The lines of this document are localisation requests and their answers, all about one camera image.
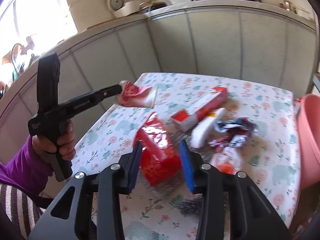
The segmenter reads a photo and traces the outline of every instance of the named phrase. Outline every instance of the tablecloth flower pattern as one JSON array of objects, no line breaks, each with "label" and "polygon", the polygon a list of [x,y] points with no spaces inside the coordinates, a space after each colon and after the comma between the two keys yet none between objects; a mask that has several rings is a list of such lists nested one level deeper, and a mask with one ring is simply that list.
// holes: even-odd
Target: tablecloth flower pattern
[{"label": "tablecloth flower pattern", "polygon": [[[197,97],[209,93],[214,86],[228,88],[225,104],[227,118],[247,117],[259,126],[242,149],[243,170],[258,185],[273,204],[284,223],[289,226],[299,195],[300,150],[293,94],[267,85],[193,74],[144,73],[138,86],[157,86],[155,108],[125,108],[113,105],[76,145],[73,171],[94,174],[121,155],[132,151],[137,130],[156,111],[168,131],[174,130],[170,116],[188,106]],[[137,182],[130,196],[120,196],[121,213],[126,239],[195,239],[198,217],[184,217],[176,208],[185,198],[191,198],[185,185],[163,199],[156,199]],[[96,218],[96,201],[92,218]],[[229,237],[226,219],[225,237]]]}]

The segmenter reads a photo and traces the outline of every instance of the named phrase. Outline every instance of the metal screw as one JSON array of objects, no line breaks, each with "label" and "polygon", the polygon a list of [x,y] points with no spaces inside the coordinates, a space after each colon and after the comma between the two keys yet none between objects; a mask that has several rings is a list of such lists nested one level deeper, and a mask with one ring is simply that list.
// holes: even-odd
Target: metal screw
[{"label": "metal screw", "polygon": [[244,179],[247,176],[247,174],[244,171],[239,171],[238,172],[238,177],[241,179]]},{"label": "metal screw", "polygon": [[119,170],[120,169],[120,164],[119,163],[114,163],[111,165],[111,169],[116,171],[116,170]]},{"label": "metal screw", "polygon": [[84,172],[81,171],[81,172],[76,173],[75,177],[76,177],[76,179],[82,179],[84,177]]},{"label": "metal screw", "polygon": [[204,164],[201,165],[201,169],[206,170],[206,171],[210,170],[211,169],[211,165],[208,164],[208,163],[204,163]]}]

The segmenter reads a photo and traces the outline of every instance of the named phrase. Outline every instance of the window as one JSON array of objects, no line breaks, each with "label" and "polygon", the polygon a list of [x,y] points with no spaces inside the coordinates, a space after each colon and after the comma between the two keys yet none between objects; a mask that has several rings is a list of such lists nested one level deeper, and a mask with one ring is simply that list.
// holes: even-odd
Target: window
[{"label": "window", "polygon": [[66,0],[12,0],[8,6],[5,3],[8,0],[0,6],[0,58],[16,43],[26,46],[28,36],[35,44],[28,53],[41,55],[77,34]]}]

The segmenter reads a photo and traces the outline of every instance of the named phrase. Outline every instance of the red plastic bag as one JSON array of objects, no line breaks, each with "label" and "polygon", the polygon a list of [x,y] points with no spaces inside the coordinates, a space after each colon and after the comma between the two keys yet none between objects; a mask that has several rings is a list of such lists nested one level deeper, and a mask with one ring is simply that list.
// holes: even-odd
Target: red plastic bag
[{"label": "red plastic bag", "polygon": [[153,112],[139,129],[136,140],[142,141],[141,169],[144,176],[155,186],[181,169],[180,157],[172,148],[172,143],[157,113]]}]

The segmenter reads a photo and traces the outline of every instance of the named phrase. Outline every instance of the cabinet door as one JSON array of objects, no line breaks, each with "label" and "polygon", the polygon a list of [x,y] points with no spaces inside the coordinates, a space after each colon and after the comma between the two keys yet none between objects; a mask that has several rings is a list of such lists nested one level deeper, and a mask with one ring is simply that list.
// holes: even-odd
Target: cabinet door
[{"label": "cabinet door", "polygon": [[19,101],[0,128],[0,161],[3,164],[8,163],[25,144],[29,135],[30,118],[30,112],[23,102]]},{"label": "cabinet door", "polygon": [[238,12],[189,13],[199,73],[240,78],[241,44]]},{"label": "cabinet door", "polygon": [[145,72],[160,72],[145,23],[121,29],[118,34],[136,77]]},{"label": "cabinet door", "polygon": [[[76,60],[93,89],[119,84],[121,80],[135,82],[138,77],[128,64],[115,33],[104,36],[74,52]],[[102,104],[110,107],[109,100]]]},{"label": "cabinet door", "polygon": [[185,14],[148,22],[163,72],[196,73],[194,51]]},{"label": "cabinet door", "polygon": [[34,78],[35,83],[28,89],[24,94],[20,94],[23,102],[31,111],[32,115],[35,115],[38,112],[37,104],[37,79]]},{"label": "cabinet door", "polygon": [[274,17],[240,13],[244,80],[279,87],[286,55],[286,22]]},{"label": "cabinet door", "polygon": [[288,23],[288,51],[281,88],[302,97],[308,88],[316,52],[316,34]]},{"label": "cabinet door", "polygon": [[[72,56],[61,61],[60,82],[58,85],[59,102],[90,92],[90,88],[82,76]],[[72,121],[75,129],[75,140],[78,142],[94,123],[103,115],[100,105],[77,114]]]}]

